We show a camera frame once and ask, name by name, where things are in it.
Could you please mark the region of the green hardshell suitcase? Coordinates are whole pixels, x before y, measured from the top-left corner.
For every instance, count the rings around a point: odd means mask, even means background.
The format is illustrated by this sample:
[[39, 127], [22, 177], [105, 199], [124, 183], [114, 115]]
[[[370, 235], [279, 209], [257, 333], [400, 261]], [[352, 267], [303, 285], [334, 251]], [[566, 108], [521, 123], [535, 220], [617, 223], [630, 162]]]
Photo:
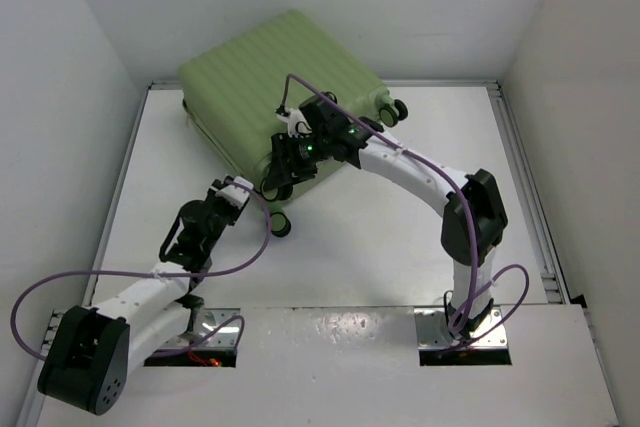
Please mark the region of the green hardshell suitcase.
[[280, 105], [296, 109], [331, 92], [353, 116], [377, 118], [394, 100], [370, 68], [299, 10], [286, 11], [184, 62], [178, 70], [183, 107], [203, 138], [232, 171], [250, 181], [267, 202], [272, 231], [284, 237], [291, 222], [286, 205], [340, 168], [330, 159], [316, 177], [275, 200], [260, 190], [271, 160], [271, 136], [284, 133]]

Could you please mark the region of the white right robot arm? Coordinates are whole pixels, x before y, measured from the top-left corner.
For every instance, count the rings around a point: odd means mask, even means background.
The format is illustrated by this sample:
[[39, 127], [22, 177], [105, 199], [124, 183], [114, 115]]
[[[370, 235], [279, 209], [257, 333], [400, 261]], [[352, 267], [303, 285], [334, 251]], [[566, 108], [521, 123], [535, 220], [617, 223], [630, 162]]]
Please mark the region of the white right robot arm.
[[469, 339], [493, 306], [489, 256], [502, 240], [506, 211], [490, 172], [466, 174], [401, 149], [388, 130], [407, 115], [406, 105], [394, 100], [380, 107], [375, 119], [353, 120], [337, 110], [331, 92], [314, 95], [296, 109], [280, 105], [276, 117], [287, 130], [271, 137], [260, 190], [285, 201], [295, 185], [316, 177], [320, 163], [333, 159], [383, 177], [425, 202], [442, 219], [441, 245], [454, 265], [447, 327], [453, 337]]

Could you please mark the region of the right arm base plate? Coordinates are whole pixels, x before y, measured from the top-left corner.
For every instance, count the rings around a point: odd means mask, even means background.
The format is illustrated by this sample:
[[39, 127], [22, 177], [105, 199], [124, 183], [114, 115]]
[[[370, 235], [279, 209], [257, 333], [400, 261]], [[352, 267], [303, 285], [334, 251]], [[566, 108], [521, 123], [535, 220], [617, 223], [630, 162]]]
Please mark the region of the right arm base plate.
[[[418, 347], [421, 351], [437, 352], [450, 348], [456, 341], [445, 324], [443, 307], [414, 309]], [[470, 333], [474, 342], [463, 346], [464, 350], [503, 350], [508, 348], [506, 329], [502, 324], [502, 312], [493, 308], [475, 331]]]

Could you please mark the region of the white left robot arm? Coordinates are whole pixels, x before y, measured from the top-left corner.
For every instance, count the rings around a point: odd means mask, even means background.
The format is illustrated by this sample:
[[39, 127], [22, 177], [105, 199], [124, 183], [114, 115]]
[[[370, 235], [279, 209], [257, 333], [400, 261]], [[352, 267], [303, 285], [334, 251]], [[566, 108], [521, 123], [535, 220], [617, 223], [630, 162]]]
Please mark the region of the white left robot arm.
[[128, 375], [190, 327], [200, 305], [192, 291], [211, 268], [211, 252], [238, 220], [252, 184], [214, 182], [178, 211], [148, 275], [91, 307], [67, 310], [37, 382], [38, 391], [94, 415], [111, 409]]

